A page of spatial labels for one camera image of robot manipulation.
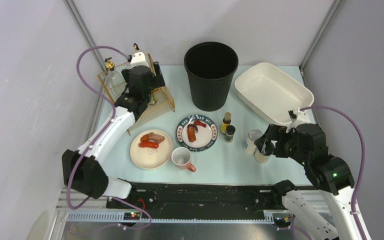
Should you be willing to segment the yellow cap sauce bottle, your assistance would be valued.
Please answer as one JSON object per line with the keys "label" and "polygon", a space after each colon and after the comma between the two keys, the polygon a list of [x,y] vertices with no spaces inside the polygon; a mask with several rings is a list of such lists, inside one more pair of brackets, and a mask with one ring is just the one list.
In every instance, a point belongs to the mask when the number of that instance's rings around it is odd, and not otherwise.
{"label": "yellow cap sauce bottle", "polygon": [[149,106],[153,106],[155,105],[156,103],[158,102],[158,98],[152,93],[149,95],[149,102],[148,102],[148,105]]}

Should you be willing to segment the glass oil bottle gold spout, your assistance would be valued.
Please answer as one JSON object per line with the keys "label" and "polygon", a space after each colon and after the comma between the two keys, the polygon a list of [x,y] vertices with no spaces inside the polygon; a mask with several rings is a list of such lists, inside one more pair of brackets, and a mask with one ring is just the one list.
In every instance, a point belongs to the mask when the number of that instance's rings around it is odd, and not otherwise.
{"label": "glass oil bottle gold spout", "polygon": [[104,59],[106,67],[107,89],[110,95],[117,99],[123,92],[123,76],[116,70],[111,57]]}

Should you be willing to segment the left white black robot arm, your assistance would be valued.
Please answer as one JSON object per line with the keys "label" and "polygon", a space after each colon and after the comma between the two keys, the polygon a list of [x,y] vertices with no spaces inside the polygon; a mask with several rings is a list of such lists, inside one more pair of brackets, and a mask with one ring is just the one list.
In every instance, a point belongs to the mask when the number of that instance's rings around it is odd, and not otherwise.
{"label": "left white black robot arm", "polygon": [[119,178],[110,178],[102,168],[118,139],[147,110],[154,89],[165,86],[160,64],[152,67],[133,66],[122,71],[127,78],[128,91],[123,92],[112,105],[113,110],[101,126],[77,150],[67,149],[62,154],[65,185],[88,197],[102,196],[126,199],[132,185]]}

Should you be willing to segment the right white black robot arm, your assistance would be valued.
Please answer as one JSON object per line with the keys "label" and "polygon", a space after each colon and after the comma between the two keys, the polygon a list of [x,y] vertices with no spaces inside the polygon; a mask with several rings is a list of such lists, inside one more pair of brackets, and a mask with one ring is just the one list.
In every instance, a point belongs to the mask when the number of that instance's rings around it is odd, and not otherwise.
{"label": "right white black robot arm", "polygon": [[272,187],[282,205],[306,224],[311,237],[320,240],[370,239],[355,198],[357,183],[348,164],[329,153],[326,134],[319,125],[301,123],[286,127],[270,124],[254,144],[265,157],[290,158],[301,164],[307,179],[323,197],[334,227],[330,227],[312,206],[304,205],[290,180]]}

